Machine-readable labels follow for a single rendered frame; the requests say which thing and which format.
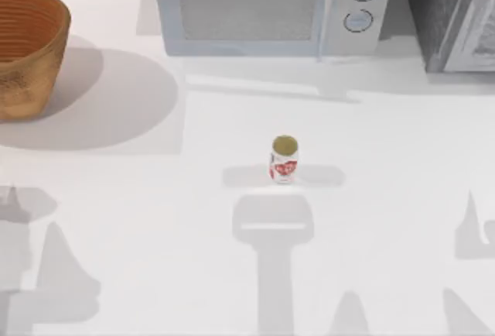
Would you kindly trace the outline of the microwave oven door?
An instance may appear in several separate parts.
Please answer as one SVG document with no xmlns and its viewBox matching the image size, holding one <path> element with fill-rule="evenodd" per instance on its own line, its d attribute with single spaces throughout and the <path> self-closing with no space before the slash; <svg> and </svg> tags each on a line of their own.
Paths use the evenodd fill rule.
<svg viewBox="0 0 495 336">
<path fill-rule="evenodd" d="M 179 57 L 316 56 L 324 0 L 157 0 Z"/>
</svg>

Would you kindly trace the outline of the red and white can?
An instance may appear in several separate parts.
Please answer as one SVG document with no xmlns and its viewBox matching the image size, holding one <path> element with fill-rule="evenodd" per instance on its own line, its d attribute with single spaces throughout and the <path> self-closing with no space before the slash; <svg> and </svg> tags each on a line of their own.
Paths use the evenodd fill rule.
<svg viewBox="0 0 495 336">
<path fill-rule="evenodd" d="M 291 183 L 299 160 L 299 144 L 290 135 L 277 136 L 271 146 L 268 172 L 270 178 L 280 184 Z"/>
</svg>

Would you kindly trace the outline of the brown woven basket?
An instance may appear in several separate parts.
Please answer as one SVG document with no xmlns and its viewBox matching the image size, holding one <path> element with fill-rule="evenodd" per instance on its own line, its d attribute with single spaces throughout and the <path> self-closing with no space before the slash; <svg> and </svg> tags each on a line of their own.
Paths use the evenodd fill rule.
<svg viewBox="0 0 495 336">
<path fill-rule="evenodd" d="M 0 0 L 0 121 L 40 115 L 63 62 L 71 14 L 61 0 Z"/>
</svg>

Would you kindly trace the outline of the pale microwave oven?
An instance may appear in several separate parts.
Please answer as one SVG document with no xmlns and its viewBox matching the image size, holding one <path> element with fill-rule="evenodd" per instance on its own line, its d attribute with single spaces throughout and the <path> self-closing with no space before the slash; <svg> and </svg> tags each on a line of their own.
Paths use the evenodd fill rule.
<svg viewBox="0 0 495 336">
<path fill-rule="evenodd" d="M 326 45 L 323 58 L 362 56 L 373 53 L 384 21 L 388 0 L 332 0 Z M 350 33 L 343 26 L 343 19 L 349 12 L 366 9 L 374 17 L 373 25 L 363 33 Z"/>
</svg>

